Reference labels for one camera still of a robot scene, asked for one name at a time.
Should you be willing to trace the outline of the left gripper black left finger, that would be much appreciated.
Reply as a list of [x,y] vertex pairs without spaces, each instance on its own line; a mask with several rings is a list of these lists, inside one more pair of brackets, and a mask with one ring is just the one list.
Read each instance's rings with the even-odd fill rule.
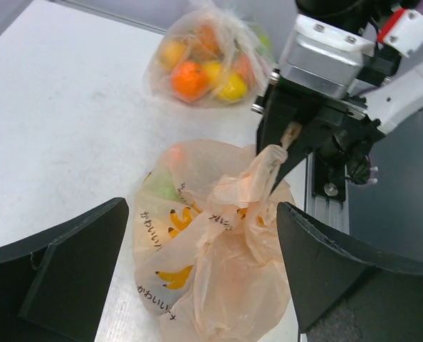
[[116,197],[0,247],[0,341],[94,341],[128,216]]

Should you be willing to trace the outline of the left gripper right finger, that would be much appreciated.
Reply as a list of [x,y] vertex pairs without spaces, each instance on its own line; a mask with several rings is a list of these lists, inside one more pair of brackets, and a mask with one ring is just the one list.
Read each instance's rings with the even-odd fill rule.
[[276,221],[308,341],[423,341],[423,262],[371,247],[287,202]]

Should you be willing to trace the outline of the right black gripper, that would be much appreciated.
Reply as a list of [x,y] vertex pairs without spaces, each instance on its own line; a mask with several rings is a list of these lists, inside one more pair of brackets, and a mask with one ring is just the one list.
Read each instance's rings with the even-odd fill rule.
[[281,180],[312,151],[345,131],[351,140],[372,135],[380,124],[365,113],[364,98],[329,98],[280,76],[270,74],[265,92],[252,104],[262,115],[256,131],[256,153],[270,145],[270,185],[274,191]]

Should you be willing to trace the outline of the orange plastic shopping bag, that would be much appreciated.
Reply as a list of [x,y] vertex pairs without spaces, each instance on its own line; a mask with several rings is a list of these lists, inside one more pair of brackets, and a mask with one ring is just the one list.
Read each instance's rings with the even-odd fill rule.
[[276,225],[286,151],[213,140],[165,150],[135,195],[135,283],[164,341],[258,341],[291,293]]

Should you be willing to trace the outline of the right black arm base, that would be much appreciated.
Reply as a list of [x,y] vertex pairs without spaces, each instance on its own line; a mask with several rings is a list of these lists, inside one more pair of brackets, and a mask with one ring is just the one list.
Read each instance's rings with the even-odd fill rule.
[[314,152],[312,193],[328,200],[345,202],[348,184],[358,187],[376,185],[378,170],[369,154],[358,147],[346,152],[332,143]]

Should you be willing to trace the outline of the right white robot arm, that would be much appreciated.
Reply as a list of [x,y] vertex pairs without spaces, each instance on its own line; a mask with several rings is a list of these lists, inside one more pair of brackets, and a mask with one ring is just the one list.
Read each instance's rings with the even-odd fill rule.
[[273,186],[312,152],[325,164],[328,182],[353,160],[423,109],[423,63],[381,88],[337,98],[281,77],[273,70],[263,95],[252,105],[262,115],[256,151],[279,145],[288,154],[275,169]]

